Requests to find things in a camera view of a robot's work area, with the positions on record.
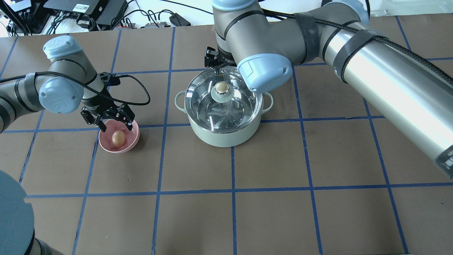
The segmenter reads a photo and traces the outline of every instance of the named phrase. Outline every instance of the glass lid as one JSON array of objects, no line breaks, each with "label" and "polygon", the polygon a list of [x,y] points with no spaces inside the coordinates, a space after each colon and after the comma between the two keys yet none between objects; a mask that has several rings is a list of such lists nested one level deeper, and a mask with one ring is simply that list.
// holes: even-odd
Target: glass lid
[{"label": "glass lid", "polygon": [[236,67],[224,67],[219,75],[208,69],[197,75],[184,101],[189,117],[215,133],[239,131],[260,113],[262,94],[251,92]]}]

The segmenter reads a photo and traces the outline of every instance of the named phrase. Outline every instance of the egg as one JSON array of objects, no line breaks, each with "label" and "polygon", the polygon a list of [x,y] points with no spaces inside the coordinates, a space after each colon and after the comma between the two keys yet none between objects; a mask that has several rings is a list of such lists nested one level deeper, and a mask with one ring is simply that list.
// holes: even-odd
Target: egg
[{"label": "egg", "polygon": [[126,141],[126,135],[123,131],[118,130],[112,135],[112,143],[115,147],[123,146],[124,142]]}]

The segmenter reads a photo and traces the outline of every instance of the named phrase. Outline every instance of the brown table surface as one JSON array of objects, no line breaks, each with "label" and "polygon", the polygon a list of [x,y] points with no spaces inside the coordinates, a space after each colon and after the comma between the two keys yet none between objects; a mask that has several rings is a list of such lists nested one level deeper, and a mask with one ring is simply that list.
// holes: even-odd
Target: brown table surface
[{"label": "brown table surface", "polygon": [[[453,15],[371,19],[453,75]],[[204,70],[213,26],[71,34],[98,72],[149,90],[140,141],[97,145],[79,111],[23,116],[0,134],[0,169],[26,190],[36,236],[65,254],[451,254],[453,183],[317,59],[272,91],[233,148],[196,137],[173,99]],[[45,71],[55,37],[0,39],[1,77]],[[142,101],[132,80],[113,96]]]}]

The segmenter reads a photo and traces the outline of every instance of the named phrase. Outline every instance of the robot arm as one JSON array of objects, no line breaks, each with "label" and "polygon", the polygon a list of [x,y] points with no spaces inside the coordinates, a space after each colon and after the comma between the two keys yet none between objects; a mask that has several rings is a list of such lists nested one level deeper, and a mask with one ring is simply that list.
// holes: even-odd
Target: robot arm
[{"label": "robot arm", "polygon": [[[267,21],[256,0],[211,2],[218,53],[207,51],[207,56],[237,64],[251,91],[273,90],[291,78],[291,66],[321,57],[453,179],[451,78],[446,81],[373,40],[382,35],[367,25],[368,15],[358,0],[334,1],[275,23]],[[315,23],[315,18],[359,31]]]},{"label": "robot arm", "polygon": [[81,112],[85,121],[103,132],[106,127],[102,119],[110,118],[132,129],[134,113],[127,104],[116,106],[107,91],[107,85],[114,80],[112,75],[98,74],[73,37],[53,38],[43,50],[51,61],[48,72],[31,73],[0,85],[0,133],[20,116],[43,109],[70,113],[80,102],[85,105]]}]

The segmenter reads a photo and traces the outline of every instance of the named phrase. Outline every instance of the pot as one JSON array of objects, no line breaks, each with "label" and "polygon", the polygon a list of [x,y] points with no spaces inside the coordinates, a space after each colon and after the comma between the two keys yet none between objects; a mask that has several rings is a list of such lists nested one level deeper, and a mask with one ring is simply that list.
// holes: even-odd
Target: pot
[{"label": "pot", "polygon": [[[182,95],[184,107],[177,100]],[[216,147],[232,147],[247,141],[258,129],[263,109],[263,94],[250,91],[235,67],[221,68],[218,74],[207,69],[197,75],[186,91],[176,95],[176,107],[186,113],[190,126],[204,142]]]}]

